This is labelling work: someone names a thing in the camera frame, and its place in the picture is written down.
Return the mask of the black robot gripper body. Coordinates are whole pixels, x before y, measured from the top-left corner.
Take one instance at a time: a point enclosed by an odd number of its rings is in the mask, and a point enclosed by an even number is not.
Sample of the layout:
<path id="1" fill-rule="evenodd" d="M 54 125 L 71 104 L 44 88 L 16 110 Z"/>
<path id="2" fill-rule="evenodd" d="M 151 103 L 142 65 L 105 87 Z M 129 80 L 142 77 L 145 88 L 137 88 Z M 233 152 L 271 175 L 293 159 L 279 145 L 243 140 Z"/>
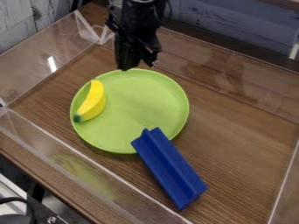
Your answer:
<path id="1" fill-rule="evenodd" d="M 170 0 L 123 0 L 107 7 L 107 26 L 121 39 L 141 52 L 162 51 L 158 29 L 173 15 Z"/>

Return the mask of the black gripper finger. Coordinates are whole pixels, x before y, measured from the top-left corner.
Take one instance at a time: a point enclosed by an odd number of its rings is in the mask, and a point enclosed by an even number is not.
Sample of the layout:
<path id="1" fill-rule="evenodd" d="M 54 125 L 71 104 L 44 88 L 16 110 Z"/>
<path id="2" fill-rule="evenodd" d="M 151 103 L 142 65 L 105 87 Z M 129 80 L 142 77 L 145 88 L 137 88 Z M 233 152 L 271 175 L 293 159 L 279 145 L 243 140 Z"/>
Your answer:
<path id="1" fill-rule="evenodd" d="M 142 59 L 150 67 L 158 65 L 158 51 L 150 51 L 147 48 L 142 49 Z"/>
<path id="2" fill-rule="evenodd" d="M 117 55 L 117 67 L 122 71 L 127 71 L 137 67 L 141 62 L 141 53 L 137 50 L 134 43 L 125 40 L 117 35 L 115 40 L 115 55 Z"/>

